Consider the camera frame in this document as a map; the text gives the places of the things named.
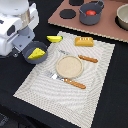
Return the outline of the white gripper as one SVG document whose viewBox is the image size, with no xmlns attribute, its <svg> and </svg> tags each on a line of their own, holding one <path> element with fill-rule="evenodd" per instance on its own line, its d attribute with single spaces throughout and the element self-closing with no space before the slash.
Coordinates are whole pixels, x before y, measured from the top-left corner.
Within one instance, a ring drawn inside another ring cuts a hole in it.
<svg viewBox="0 0 128 128">
<path fill-rule="evenodd" d="M 22 15 L 0 13 L 0 55 L 7 56 L 14 49 L 21 52 L 34 39 L 33 29 L 38 23 L 37 11 Z"/>
</svg>

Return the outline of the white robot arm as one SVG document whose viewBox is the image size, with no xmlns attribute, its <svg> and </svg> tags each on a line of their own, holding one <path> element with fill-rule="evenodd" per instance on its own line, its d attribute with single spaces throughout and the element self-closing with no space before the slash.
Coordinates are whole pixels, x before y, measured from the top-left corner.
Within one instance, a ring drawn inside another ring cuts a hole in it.
<svg viewBox="0 0 128 128">
<path fill-rule="evenodd" d="M 36 4 L 28 0 L 0 0 L 0 55 L 21 52 L 35 37 L 39 23 Z"/>
</svg>

